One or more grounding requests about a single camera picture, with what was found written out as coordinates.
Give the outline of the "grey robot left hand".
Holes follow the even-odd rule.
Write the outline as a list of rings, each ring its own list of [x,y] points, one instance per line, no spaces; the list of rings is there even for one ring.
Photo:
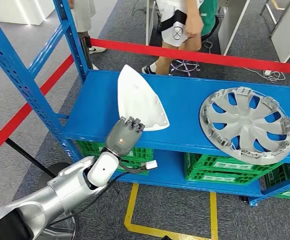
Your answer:
[[[138,118],[121,117],[107,136],[105,147],[115,155],[128,155],[142,135],[145,125]]]

